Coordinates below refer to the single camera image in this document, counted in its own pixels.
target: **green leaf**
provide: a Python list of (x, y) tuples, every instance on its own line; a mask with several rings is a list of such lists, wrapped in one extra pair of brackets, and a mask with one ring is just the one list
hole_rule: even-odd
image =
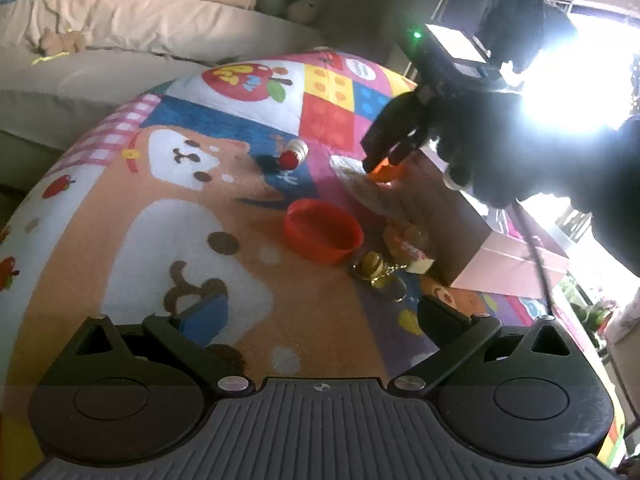
[(269, 81), (267, 83), (267, 92), (279, 103), (283, 102), (284, 98), (287, 96), (283, 86), (277, 81)]

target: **ribbed gray panel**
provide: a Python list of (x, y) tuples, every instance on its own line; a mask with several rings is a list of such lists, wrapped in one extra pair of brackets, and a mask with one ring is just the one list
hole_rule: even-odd
[(90, 468), (53, 458), (33, 478), (605, 480), (615, 476), (594, 458), (555, 468), (523, 468), (479, 456), (439, 425), (427, 403), (393, 397), (376, 380), (270, 379), (254, 396), (219, 402), (199, 434), (162, 458), (118, 468)]

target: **brown stuffed toy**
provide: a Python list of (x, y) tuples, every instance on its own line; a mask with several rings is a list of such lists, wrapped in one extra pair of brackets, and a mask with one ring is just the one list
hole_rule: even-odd
[(78, 31), (67, 32), (66, 34), (56, 34), (46, 28), (40, 38), (40, 49), (44, 56), (57, 56), (62, 52), (73, 54), (86, 50), (84, 36)]

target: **pink box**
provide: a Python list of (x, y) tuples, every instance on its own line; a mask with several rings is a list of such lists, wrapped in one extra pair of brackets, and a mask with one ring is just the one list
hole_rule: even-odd
[[(541, 298), (526, 242), (493, 230), (462, 193), (448, 189), (442, 181), (445, 167), (433, 150), (423, 148), (405, 161), (404, 174), (396, 183), (408, 217), (430, 236), (444, 284)], [(531, 233), (544, 244), (538, 253), (553, 287), (566, 274), (569, 258), (529, 214), (525, 216)]]

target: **patterned fabric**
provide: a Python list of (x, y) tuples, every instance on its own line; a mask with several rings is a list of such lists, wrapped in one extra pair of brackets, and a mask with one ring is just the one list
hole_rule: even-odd
[[(385, 220), (347, 193), (330, 157), (361, 159), (371, 121), (413, 87), (372, 62), (316, 50), (164, 84), (79, 139), (0, 236), (2, 478), (37, 461), (30, 392), (92, 314), (139, 323), (226, 292), (228, 302), (215, 303), (210, 344), (227, 348), (258, 382), (386, 381), (436, 351), (417, 325), (423, 293), (506, 324), (540, 314), (537, 301), (451, 290), (415, 275), (404, 277), (408, 297), (389, 303), (348, 264), (320, 266), (284, 243), (286, 208), (311, 197), (350, 211), (366, 248), (382, 249)], [(280, 173), (275, 158), (297, 136), (308, 158)], [(560, 317), (584, 344), (577, 321)], [(611, 449), (621, 424), (618, 417)]]

